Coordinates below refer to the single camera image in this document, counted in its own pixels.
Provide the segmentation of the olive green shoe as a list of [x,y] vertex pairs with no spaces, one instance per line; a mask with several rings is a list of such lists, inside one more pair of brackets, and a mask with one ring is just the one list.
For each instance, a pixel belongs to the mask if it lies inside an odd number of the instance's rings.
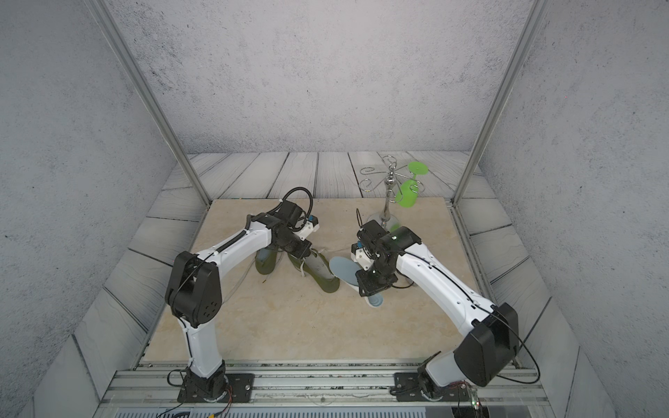
[[329,261],[315,249],[310,254],[298,259],[289,255],[289,260],[302,277],[310,277],[326,294],[335,293],[340,287],[340,280],[329,269]]
[[261,275],[270,275],[275,271],[279,251],[270,248],[259,250],[254,259],[257,272]]

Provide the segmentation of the grey-blue insole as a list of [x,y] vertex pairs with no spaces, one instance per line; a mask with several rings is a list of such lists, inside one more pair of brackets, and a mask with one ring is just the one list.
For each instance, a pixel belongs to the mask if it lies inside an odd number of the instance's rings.
[[353,288],[358,296],[364,299],[371,308],[379,308],[383,305],[384,299],[381,294],[371,296],[361,296],[356,273],[361,270],[360,266],[351,259],[336,256],[329,261],[331,273],[339,280],[345,282]]

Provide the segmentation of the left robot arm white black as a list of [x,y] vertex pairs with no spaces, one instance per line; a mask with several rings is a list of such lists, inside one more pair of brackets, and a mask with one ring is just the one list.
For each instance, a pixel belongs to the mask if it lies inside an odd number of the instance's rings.
[[249,214],[242,230],[197,252],[177,255],[165,300],[186,340],[189,363],[178,401],[233,401],[233,384],[219,352],[214,319],[221,310],[221,278],[252,254],[275,247],[298,260],[311,254],[308,235],[319,228],[314,198],[304,186],[288,191],[268,212]]

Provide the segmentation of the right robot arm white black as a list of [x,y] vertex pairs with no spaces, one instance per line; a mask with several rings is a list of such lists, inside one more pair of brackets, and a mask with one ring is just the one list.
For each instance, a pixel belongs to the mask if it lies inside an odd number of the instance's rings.
[[406,226],[390,232],[375,220],[359,226],[351,259],[358,292],[373,297],[395,287],[398,275],[418,285],[463,336],[448,353],[438,352],[417,370],[415,389],[431,402],[452,390],[485,387],[525,348],[517,311],[479,294],[449,271]]

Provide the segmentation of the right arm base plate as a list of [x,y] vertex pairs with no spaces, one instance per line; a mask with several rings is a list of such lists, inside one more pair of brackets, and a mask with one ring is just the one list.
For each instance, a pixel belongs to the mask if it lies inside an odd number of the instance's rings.
[[395,373],[389,393],[399,402],[461,402],[470,399],[466,382],[438,386],[426,372]]

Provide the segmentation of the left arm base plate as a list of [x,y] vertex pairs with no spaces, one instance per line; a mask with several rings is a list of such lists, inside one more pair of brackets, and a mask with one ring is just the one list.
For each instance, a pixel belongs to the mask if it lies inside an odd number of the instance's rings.
[[179,388],[181,403],[249,403],[254,374],[216,374],[208,379],[188,372]]

